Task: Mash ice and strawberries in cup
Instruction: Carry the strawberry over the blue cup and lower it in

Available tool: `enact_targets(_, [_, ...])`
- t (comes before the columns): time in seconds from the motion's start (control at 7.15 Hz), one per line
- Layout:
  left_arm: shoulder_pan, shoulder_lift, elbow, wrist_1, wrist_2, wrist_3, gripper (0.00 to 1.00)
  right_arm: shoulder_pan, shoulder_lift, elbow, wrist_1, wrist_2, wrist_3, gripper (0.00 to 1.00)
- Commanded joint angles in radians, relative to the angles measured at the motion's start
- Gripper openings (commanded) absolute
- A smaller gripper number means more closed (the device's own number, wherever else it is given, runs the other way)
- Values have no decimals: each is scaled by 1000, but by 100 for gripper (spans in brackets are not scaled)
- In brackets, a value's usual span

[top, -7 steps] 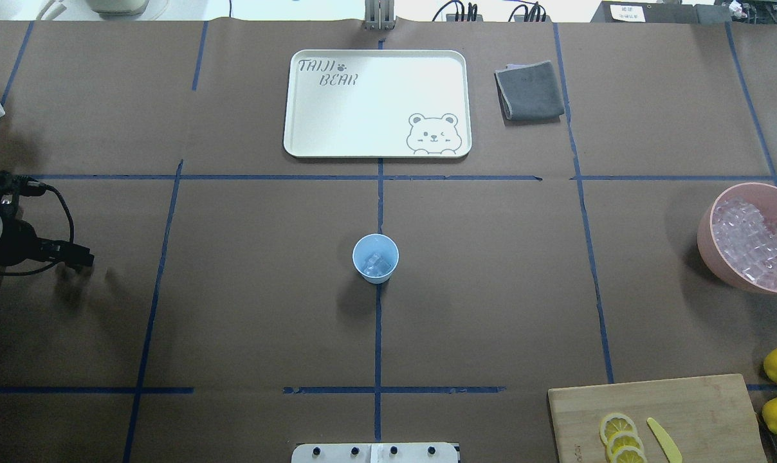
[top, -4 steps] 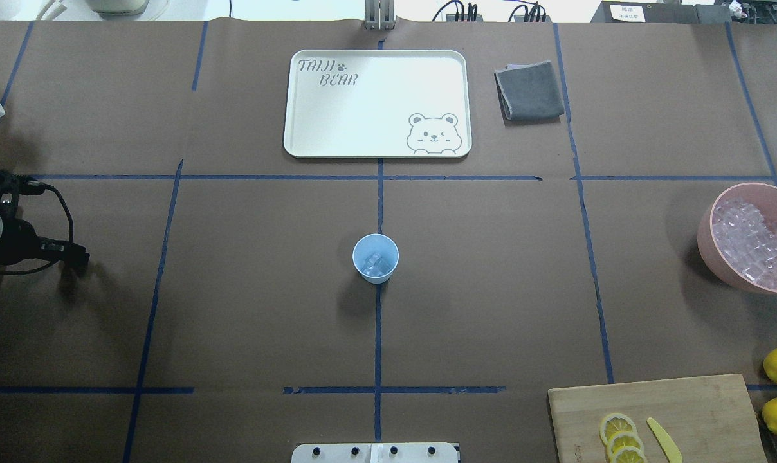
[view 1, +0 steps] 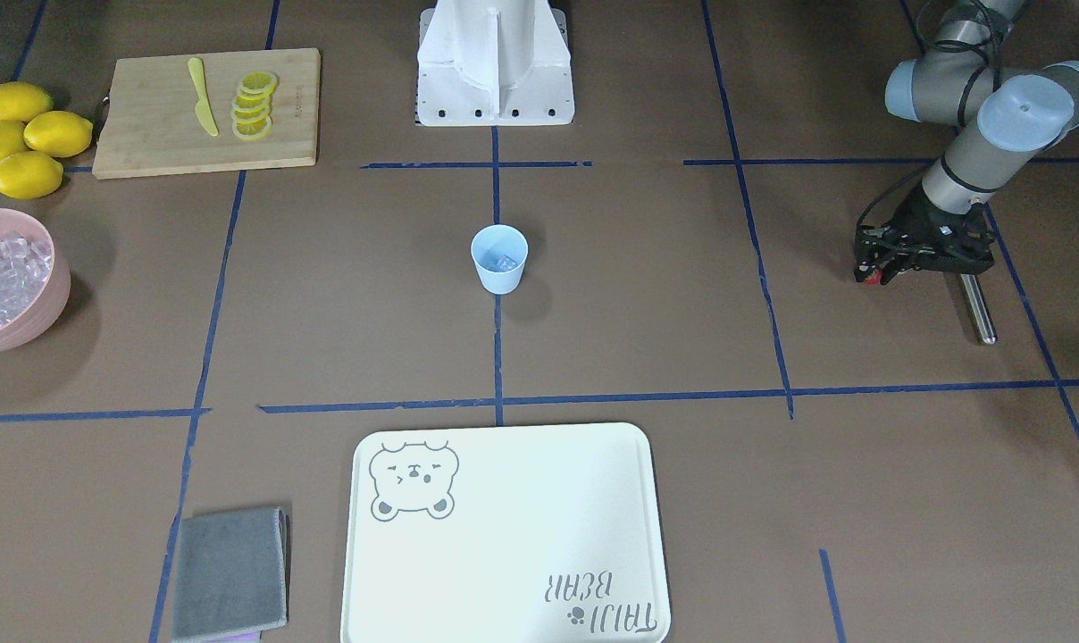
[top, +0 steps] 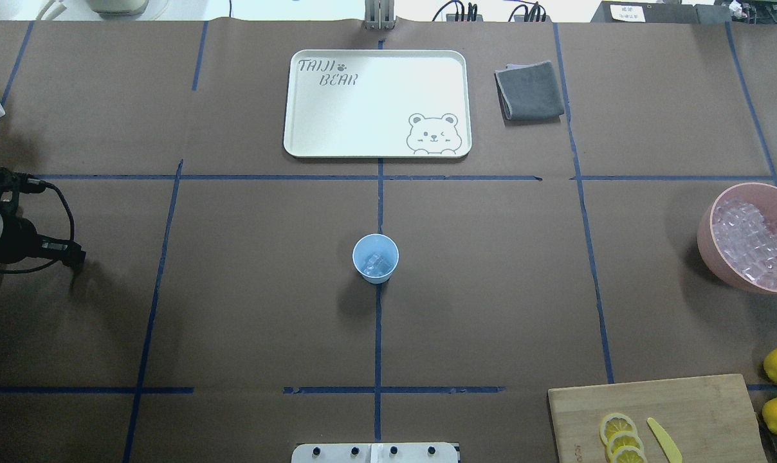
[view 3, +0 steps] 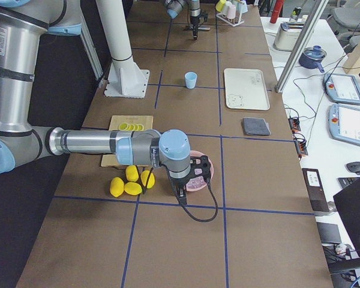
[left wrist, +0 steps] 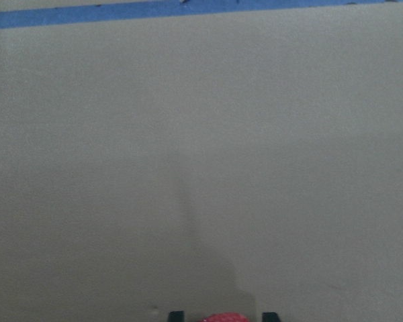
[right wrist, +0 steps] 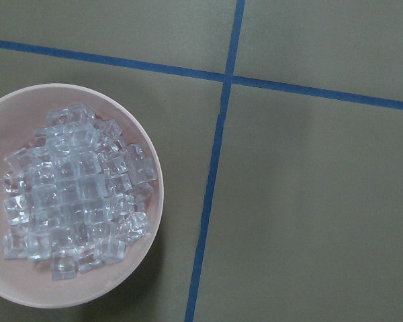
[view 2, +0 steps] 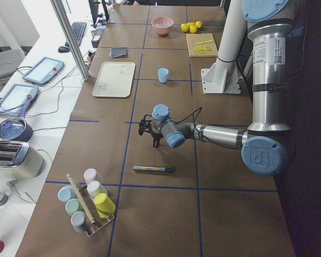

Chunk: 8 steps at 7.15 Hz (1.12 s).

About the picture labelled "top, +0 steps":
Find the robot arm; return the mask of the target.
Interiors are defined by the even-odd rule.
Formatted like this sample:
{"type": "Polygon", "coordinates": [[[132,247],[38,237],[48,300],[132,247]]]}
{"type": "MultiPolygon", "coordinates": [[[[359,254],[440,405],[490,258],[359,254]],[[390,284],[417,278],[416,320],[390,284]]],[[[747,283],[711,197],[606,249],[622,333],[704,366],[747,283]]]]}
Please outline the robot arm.
{"type": "Polygon", "coordinates": [[[86,252],[75,241],[41,235],[29,220],[0,212],[0,264],[16,264],[27,258],[56,260],[79,268],[85,264],[86,252]]]}

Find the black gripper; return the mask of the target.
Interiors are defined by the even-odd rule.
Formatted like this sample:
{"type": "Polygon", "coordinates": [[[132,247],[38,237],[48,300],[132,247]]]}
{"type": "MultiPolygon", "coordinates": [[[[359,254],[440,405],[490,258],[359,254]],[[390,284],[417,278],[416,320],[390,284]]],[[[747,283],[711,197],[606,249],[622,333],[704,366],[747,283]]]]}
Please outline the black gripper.
{"type": "Polygon", "coordinates": [[[56,260],[69,268],[82,268],[86,251],[76,241],[39,235],[23,217],[1,215],[0,263],[14,264],[27,258],[56,260]]]}

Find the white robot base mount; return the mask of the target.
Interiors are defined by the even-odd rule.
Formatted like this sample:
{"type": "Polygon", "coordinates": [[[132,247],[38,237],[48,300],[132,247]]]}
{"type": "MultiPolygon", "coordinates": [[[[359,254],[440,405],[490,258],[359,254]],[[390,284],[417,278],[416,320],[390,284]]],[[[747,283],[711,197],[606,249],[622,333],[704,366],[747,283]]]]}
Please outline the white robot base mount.
{"type": "Polygon", "coordinates": [[[460,462],[459,445],[449,442],[304,443],[291,462],[460,462]]]}

